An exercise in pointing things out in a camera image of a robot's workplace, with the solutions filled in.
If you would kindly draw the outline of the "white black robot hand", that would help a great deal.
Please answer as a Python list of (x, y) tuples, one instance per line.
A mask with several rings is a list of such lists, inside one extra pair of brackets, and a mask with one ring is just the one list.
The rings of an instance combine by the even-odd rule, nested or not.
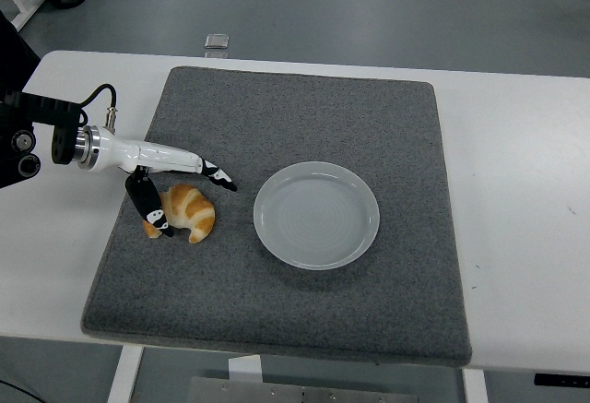
[(146, 141), (123, 140), (104, 127), (90, 132), (98, 144), (89, 152), (93, 171), (117, 167), (128, 173), (125, 189), (140, 217), (167, 236), (172, 236), (167, 216), (149, 172), (187, 172), (204, 175), (213, 184), (236, 191), (231, 178), (217, 165), (193, 152)]

